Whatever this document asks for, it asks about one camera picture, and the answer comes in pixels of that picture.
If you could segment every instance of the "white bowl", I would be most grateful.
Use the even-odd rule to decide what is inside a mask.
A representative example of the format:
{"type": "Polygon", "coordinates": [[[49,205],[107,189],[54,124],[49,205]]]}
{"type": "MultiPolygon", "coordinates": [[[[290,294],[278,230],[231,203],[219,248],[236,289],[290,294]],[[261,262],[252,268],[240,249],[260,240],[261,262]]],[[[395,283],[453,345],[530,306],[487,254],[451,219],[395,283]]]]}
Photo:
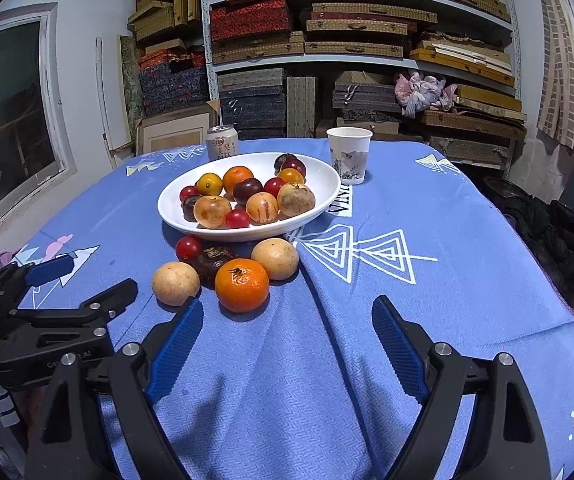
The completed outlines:
{"type": "Polygon", "coordinates": [[[180,232],[220,242],[248,242],[250,240],[263,240],[273,236],[293,231],[312,221],[327,209],[340,191],[340,177],[336,170],[326,162],[307,155],[296,155],[307,167],[305,184],[316,197],[316,206],[298,216],[278,220],[270,224],[250,226],[242,229],[206,229],[197,222],[190,222],[183,215],[179,194],[185,186],[193,186],[205,173],[215,173],[222,178],[225,172],[234,166],[246,166],[254,176],[264,185],[267,180],[275,177],[273,162],[282,155],[275,153],[249,153],[247,155],[221,158],[203,164],[198,168],[187,171],[170,182],[158,197],[158,213],[162,219],[178,229],[180,232]]]}

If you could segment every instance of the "blue tablecloth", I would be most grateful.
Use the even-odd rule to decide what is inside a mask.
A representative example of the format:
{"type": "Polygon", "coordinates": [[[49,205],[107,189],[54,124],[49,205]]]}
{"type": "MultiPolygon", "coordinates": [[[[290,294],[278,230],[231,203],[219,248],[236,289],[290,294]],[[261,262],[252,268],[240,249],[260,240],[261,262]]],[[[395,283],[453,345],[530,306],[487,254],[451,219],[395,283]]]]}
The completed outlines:
{"type": "MultiPolygon", "coordinates": [[[[241,150],[329,161],[325,140],[255,140],[241,150]]],[[[115,348],[171,319],[150,280],[174,260],[180,235],[161,222],[157,199],[205,162],[204,146],[144,155],[81,194],[17,256],[26,263],[71,253],[74,273],[30,291],[23,307],[75,306],[131,277],[139,294],[109,324],[115,348]]],[[[172,394],[155,406],[192,478],[382,479],[419,406],[371,327],[379,294],[461,354],[513,354],[540,416],[552,478],[569,475],[574,314],[502,215],[454,165],[413,142],[372,142],[365,183],[343,187],[329,211],[289,234],[301,270],[272,286],[259,315],[226,316],[203,288],[203,331],[172,394]]],[[[138,478],[109,399],[103,410],[122,475],[138,478]]],[[[451,478],[471,410],[465,397],[437,478],[451,478]]]]}

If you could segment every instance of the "yellow cherry tomato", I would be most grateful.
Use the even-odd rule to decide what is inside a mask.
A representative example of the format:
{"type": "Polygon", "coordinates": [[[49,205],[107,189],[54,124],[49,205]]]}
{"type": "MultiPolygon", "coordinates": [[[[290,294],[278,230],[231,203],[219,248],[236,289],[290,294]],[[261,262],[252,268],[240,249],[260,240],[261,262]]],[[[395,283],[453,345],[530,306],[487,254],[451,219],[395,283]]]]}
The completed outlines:
{"type": "Polygon", "coordinates": [[[196,183],[201,195],[218,196],[222,192],[222,180],[215,173],[205,173],[196,183]]]}
{"type": "Polygon", "coordinates": [[[285,168],[278,173],[278,178],[283,182],[297,182],[298,184],[305,184],[305,179],[302,173],[294,168],[285,168]]]}

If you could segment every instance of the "striped curtain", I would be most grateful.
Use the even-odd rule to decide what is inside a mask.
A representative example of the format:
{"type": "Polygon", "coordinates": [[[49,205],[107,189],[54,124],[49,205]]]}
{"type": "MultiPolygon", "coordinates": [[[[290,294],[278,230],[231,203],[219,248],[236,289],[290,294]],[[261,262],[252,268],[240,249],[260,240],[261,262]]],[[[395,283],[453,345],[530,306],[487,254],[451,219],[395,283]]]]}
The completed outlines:
{"type": "Polygon", "coordinates": [[[567,0],[541,0],[545,73],[538,130],[574,153],[574,18],[567,0]]]}

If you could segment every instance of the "white paper cup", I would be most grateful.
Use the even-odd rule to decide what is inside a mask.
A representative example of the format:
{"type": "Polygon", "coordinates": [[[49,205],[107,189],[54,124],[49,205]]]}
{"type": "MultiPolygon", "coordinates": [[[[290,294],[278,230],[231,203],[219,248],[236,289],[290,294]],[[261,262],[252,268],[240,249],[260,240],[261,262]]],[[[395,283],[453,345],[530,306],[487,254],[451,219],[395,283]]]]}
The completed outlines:
{"type": "Polygon", "coordinates": [[[371,136],[371,131],[351,126],[327,130],[331,163],[342,184],[362,184],[365,180],[371,136]]]}

